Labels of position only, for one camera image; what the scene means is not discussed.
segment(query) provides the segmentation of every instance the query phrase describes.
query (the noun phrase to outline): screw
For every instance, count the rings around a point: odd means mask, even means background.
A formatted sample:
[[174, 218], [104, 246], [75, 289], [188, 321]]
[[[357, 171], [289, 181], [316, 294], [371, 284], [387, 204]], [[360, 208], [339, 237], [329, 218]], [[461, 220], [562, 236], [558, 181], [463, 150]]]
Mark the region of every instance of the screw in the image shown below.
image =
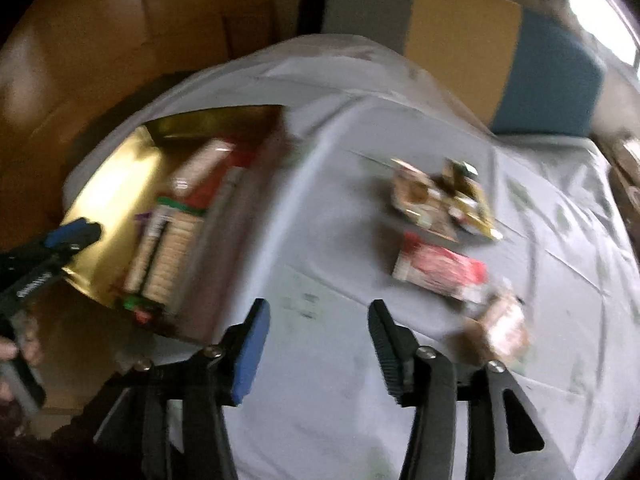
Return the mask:
[[223, 349], [217, 345], [209, 345], [202, 352], [209, 359], [220, 359], [225, 354]]
[[501, 374], [503, 371], [505, 371], [507, 369], [507, 367], [502, 364], [500, 361], [489, 361], [487, 364], [487, 367], [489, 368], [489, 370], [491, 370], [492, 372], [495, 372], [497, 374]]
[[430, 346], [418, 346], [415, 354], [420, 359], [435, 359], [438, 356], [438, 354], [436, 354], [436, 351]]
[[149, 370], [151, 370], [151, 367], [153, 365], [154, 364], [151, 359], [142, 358], [136, 361], [136, 363], [133, 365], [133, 369], [137, 372], [148, 372]]

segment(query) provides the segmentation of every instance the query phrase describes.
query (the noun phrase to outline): window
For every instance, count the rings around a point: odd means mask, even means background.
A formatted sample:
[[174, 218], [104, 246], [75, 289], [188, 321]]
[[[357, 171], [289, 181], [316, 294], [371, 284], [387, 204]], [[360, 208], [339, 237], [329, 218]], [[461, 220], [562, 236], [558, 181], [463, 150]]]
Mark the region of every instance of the window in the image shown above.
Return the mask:
[[638, 46], [618, 11], [607, 0], [569, 0], [580, 25], [625, 63], [637, 67]]

